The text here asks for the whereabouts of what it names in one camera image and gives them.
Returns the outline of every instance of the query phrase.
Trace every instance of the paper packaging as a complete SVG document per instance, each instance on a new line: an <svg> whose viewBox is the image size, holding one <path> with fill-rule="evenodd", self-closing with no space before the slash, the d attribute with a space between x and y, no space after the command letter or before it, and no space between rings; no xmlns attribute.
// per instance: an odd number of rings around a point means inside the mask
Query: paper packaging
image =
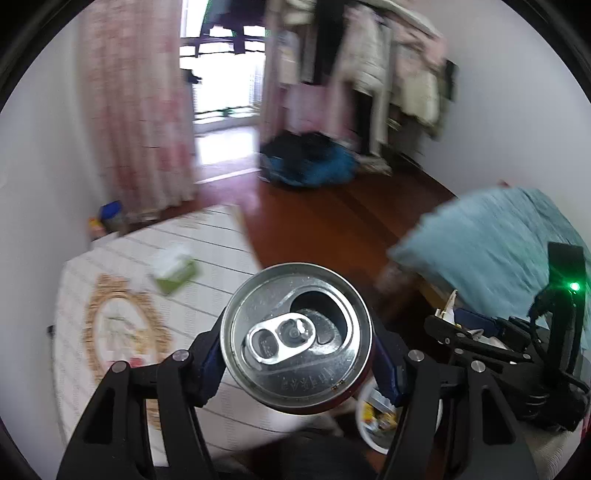
<svg viewBox="0 0 591 480"><path fill-rule="evenodd" d="M150 274L164 295L170 295L197 274L197 262L186 245L175 244L151 261Z"/></svg>

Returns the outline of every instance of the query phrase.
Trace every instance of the white curtain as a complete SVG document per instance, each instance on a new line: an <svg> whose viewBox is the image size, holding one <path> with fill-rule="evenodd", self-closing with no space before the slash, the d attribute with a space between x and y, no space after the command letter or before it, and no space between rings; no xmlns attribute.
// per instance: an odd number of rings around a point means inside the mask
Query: white curtain
<svg viewBox="0 0 591 480"><path fill-rule="evenodd" d="M84 92L106 184L131 218L190 200L191 90L182 0L95 0L83 13Z"/></svg>

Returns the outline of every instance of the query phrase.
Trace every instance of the doorway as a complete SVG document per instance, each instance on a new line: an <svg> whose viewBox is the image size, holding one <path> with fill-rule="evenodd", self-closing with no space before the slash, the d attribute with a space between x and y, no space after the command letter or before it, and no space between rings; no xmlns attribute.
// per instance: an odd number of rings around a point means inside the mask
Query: doorway
<svg viewBox="0 0 591 480"><path fill-rule="evenodd" d="M197 182L253 171L265 69L264 11L184 0L180 66L192 72Z"/></svg>

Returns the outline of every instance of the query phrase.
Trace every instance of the black cable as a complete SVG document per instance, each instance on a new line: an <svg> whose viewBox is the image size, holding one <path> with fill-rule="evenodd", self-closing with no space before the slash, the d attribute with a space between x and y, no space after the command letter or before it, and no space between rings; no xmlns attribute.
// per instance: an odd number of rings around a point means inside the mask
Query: black cable
<svg viewBox="0 0 591 480"><path fill-rule="evenodd" d="M585 295L587 288L585 288L584 290L580 291L580 292L570 292L570 298L571 298L571 308L572 308L572 312L573 312L573 317L574 317L574 337L573 337L573 346L572 349L570 351L570 359L569 359L569 364L566 368L566 372L567 373L572 373L574 371L574 367L577 363L577 356L579 354L579 349L581 347L581 335L583 333L583 320L584 320L584 311L579 312L577 311L577 303L575 301L575 298L577 295Z"/></svg>
<svg viewBox="0 0 591 480"><path fill-rule="evenodd" d="M540 358L544 362L544 365L547 368L552 370L555 374L563 377L571 385L574 385L575 387L578 387L579 389L581 389L585 394L588 394L590 388L585 382L568 374L567 372L562 371L560 368L557 368L554 365L550 365L548 363L548 356L546 354L546 351L540 345L540 338L538 337L538 332L536 331L537 326L535 324L535 321L543 313L545 313L545 312L541 312L538 315L532 314L530 316L530 336L531 336L531 342L534 345L534 349L535 349L536 353L540 356Z"/></svg>

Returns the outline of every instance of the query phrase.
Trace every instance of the bed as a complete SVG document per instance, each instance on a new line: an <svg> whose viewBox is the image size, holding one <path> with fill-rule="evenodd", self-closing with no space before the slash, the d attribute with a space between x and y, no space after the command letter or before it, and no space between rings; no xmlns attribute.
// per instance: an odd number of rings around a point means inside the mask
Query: bed
<svg viewBox="0 0 591 480"><path fill-rule="evenodd" d="M457 289L464 308L490 317L527 318L534 296L548 283L548 242L583 247L589 276L589 249L544 193L501 187L475 192L421 217L388 250L389 264L376 287L397 299L398 308L408 289L418 288L438 308ZM588 356L589 287L586 291L581 348ZM523 426L540 478L552 478L579 444L582 426L562 434Z"/></svg>

